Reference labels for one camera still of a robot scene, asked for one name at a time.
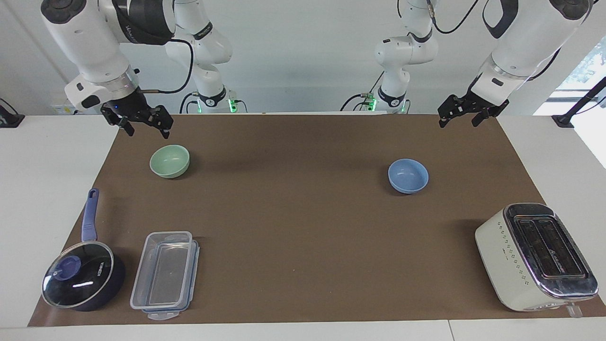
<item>saucepan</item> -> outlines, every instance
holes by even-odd
[[[124,263],[97,241],[95,216],[99,190],[88,192],[82,219],[82,243],[65,250],[42,281],[42,298],[51,306],[92,311],[109,302],[124,282]]]

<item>white table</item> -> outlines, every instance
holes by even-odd
[[[549,117],[499,119],[532,180],[606,283],[606,169]],[[117,129],[101,116],[29,116],[0,130],[0,340],[568,340],[603,339],[606,318],[25,328],[40,274],[61,251]]]

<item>logo on toaster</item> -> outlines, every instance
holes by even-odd
[[[553,261],[555,262],[556,266],[558,267],[558,269],[565,274],[566,273],[566,269],[564,269],[564,266],[562,265],[562,263],[560,262],[560,260],[558,259],[558,255],[556,254],[556,252],[552,249],[549,249],[549,254],[551,255],[551,257],[553,258]]]

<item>bowl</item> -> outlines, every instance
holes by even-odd
[[[389,182],[396,191],[415,194],[425,188],[429,182],[429,173],[420,162],[401,159],[389,166]]]
[[[187,149],[177,144],[158,149],[150,159],[150,168],[157,176],[165,179],[180,177],[187,171],[190,156]]]

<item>green bowl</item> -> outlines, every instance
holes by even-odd
[[[151,156],[150,168],[159,177],[174,179],[187,171],[189,162],[190,156],[187,149],[172,144],[158,149]]]

